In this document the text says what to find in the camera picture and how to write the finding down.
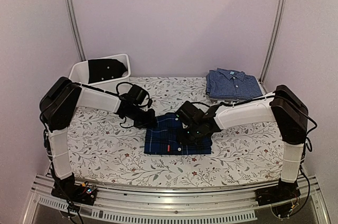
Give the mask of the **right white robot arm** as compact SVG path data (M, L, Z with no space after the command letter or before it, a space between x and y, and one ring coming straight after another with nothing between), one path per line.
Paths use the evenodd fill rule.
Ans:
M273 196L284 201L293 193L307 138L308 108L286 86L259 98L227 104L221 102L202 111L192 102L185 101L175 112L186 128L179 136L183 143L196 143L206 136L246 124L272 122L279 129L284 142L283 164Z

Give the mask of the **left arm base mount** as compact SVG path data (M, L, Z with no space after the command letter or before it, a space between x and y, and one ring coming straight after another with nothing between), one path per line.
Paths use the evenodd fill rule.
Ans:
M93 206L97 197L97 187L88 185L87 182L75 184L73 180L60 180L54 182L51 195L70 202Z

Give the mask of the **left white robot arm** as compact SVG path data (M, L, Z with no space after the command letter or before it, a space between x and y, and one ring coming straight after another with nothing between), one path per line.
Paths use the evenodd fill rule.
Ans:
M149 128L156 124L155 110L149 92L132 84L121 94L74 82L60 77L41 99L40 120L46 133L46 149L50 156L53 175L62 180L58 191L68 200L75 199L78 187L66 180L73 175L69 160L68 130L79 108L90 108L113 113L133 121L133 127Z

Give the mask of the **dark blue plaid shirt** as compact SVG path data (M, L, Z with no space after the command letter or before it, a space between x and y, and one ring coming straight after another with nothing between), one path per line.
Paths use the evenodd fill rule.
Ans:
M183 124L174 113L156 117L156 126L148 128L145 135L144 153L149 155L209 155L212 140L205 137L196 143L183 144L179 136L184 134Z

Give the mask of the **white plastic bin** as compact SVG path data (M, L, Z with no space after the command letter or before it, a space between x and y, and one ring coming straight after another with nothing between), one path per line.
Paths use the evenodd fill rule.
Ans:
M103 58L98 59L116 59L120 62L122 62L126 68L127 72L123 74L121 78L118 79L111 79L107 81L102 82L96 82L96 83L88 83L89 81L89 70L88 70L88 60L84 62L79 62L73 65L69 79L75 82L84 83L89 86L102 88L109 91L115 91L115 87L118 83L128 81L129 77L131 75L131 68L130 68L130 62L129 62L129 56L127 54L117 54L117 55L111 55Z

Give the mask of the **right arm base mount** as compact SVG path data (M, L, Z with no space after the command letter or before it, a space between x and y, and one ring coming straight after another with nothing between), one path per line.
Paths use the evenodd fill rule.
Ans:
M287 183L282 180L277 185L255 190L255 200L259 206L272 206L272 213L280 219L291 216L299 203L301 195L298 183Z

